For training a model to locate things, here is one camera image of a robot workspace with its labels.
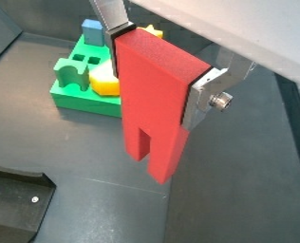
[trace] silver metal plate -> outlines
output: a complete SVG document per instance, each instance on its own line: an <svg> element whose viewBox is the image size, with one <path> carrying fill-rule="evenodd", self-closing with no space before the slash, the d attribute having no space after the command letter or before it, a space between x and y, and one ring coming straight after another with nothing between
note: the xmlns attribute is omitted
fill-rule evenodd
<svg viewBox="0 0 300 243"><path fill-rule="evenodd" d="M89 0L104 28L112 30L129 22L122 0Z"/></svg>

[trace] green toy block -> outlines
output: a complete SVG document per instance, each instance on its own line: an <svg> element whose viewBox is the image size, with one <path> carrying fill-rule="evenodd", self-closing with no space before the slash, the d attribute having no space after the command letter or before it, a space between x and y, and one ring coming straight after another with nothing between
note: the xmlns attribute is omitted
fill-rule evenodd
<svg viewBox="0 0 300 243"><path fill-rule="evenodd" d="M59 81L55 81L50 92L57 107L82 110L118 118L122 117L121 98L102 97L93 91L92 87L89 87L87 91L82 91L77 84L59 87Z"/></svg>
<svg viewBox="0 0 300 243"><path fill-rule="evenodd" d="M69 60L81 62L87 65L92 71L98 65L112 58L110 50L106 46L97 47L85 44L85 35L82 35L77 46L69 56ZM50 93L57 107L87 111L92 113L122 117L121 114L121 97L100 96L89 86L86 91L81 90L78 82L66 81L65 87L59 87L59 81L54 82Z"/></svg>
<svg viewBox="0 0 300 243"><path fill-rule="evenodd" d="M54 71L61 87L66 87L69 84L78 84L82 91L87 90L90 81L86 63L61 58L55 64Z"/></svg>
<svg viewBox="0 0 300 243"><path fill-rule="evenodd" d="M106 46L98 47L85 44L85 35L82 35L69 59L86 63L92 71L97 65L101 65L110 58L110 49Z"/></svg>

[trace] bolt head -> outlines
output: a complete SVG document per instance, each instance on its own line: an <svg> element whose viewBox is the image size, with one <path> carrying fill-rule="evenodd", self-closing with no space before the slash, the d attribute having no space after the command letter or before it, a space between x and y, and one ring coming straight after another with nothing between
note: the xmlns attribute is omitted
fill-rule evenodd
<svg viewBox="0 0 300 243"><path fill-rule="evenodd" d="M39 198L37 196L34 196L33 202L37 203L38 201L39 201Z"/></svg>

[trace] yellow block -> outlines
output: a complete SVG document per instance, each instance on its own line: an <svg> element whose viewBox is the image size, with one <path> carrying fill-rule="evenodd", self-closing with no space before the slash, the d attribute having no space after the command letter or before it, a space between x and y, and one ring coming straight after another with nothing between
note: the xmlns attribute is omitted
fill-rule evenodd
<svg viewBox="0 0 300 243"><path fill-rule="evenodd" d="M104 96L120 96L120 83L113 75L113 60L110 59L89 73L93 90Z"/></svg>
<svg viewBox="0 0 300 243"><path fill-rule="evenodd" d="M142 29L145 29L145 31L148 31L149 33L152 33L157 37L162 38L164 32L161 30L154 29L153 25L150 25L148 28L142 28Z"/></svg>

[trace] blue block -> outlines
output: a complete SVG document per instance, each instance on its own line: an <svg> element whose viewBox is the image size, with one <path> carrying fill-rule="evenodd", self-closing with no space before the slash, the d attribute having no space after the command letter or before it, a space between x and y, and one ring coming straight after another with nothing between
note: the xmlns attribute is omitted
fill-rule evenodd
<svg viewBox="0 0 300 243"><path fill-rule="evenodd" d="M86 19L82 24L85 33L85 43L102 47L105 45L105 32L100 21Z"/></svg>

